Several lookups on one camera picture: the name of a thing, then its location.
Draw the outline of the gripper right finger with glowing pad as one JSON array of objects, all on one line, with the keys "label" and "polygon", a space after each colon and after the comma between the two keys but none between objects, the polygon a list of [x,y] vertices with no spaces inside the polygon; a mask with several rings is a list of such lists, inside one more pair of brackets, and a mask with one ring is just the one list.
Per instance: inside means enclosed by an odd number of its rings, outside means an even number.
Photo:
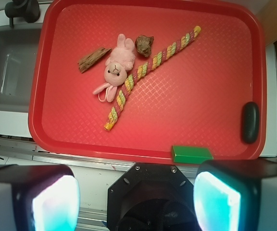
[{"label": "gripper right finger with glowing pad", "polygon": [[203,162],[193,201],[203,231],[277,231],[277,158]]}]

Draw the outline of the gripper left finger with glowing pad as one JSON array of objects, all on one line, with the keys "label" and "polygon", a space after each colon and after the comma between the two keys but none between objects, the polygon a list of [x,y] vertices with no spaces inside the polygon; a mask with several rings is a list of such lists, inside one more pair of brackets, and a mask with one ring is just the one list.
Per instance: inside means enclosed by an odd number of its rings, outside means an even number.
[{"label": "gripper left finger with glowing pad", "polygon": [[0,231],[74,231],[80,189],[66,165],[0,165]]}]

